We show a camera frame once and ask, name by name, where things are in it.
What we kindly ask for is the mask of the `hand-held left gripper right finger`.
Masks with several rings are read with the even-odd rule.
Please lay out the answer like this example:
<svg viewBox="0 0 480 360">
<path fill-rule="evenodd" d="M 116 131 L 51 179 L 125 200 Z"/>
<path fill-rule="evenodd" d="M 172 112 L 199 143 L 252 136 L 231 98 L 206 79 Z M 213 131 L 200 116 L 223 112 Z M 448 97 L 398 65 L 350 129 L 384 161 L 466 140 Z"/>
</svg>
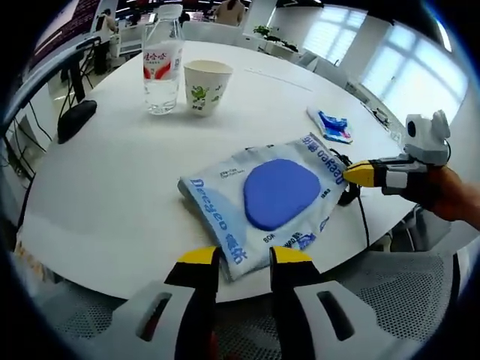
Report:
<svg viewBox="0 0 480 360">
<path fill-rule="evenodd" d="M 304 252 L 269 250 L 272 311 L 283 359 L 404 359 L 404 345 L 374 309 L 337 281 L 323 281 Z"/>
</svg>

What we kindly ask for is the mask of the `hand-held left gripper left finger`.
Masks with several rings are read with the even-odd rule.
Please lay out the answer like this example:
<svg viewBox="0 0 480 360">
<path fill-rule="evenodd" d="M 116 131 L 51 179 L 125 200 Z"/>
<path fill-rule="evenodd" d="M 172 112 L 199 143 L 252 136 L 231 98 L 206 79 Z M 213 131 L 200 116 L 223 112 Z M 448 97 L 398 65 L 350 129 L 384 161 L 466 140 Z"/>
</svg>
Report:
<svg viewBox="0 0 480 360">
<path fill-rule="evenodd" d="M 118 307 L 99 337 L 100 359 L 208 359 L 220 257 L 215 246 L 188 251 L 165 280 Z"/>
</svg>

